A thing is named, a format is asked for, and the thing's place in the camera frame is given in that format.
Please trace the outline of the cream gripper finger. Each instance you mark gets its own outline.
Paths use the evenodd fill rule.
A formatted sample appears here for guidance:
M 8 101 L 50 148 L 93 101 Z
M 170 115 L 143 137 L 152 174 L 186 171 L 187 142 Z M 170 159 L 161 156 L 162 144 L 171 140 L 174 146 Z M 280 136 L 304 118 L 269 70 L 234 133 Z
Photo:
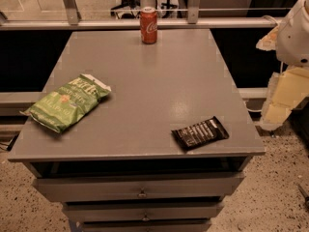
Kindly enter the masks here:
M 274 72 L 267 86 L 267 100 L 262 107 L 259 125 L 265 131 L 281 127 L 295 109 L 309 96 L 309 68 L 289 66 Z
M 265 36 L 258 40 L 256 47 L 264 51 L 272 51 L 277 47 L 277 35 L 279 26 L 271 29 Z

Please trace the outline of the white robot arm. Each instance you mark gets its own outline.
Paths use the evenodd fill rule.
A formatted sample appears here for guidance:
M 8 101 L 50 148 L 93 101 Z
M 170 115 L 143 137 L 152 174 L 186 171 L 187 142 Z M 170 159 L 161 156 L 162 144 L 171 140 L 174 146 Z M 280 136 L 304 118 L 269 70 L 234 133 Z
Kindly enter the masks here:
M 259 122 L 263 130 L 274 131 L 309 95 L 309 0 L 298 0 L 256 47 L 275 50 L 281 62 L 280 73 L 269 79 Z

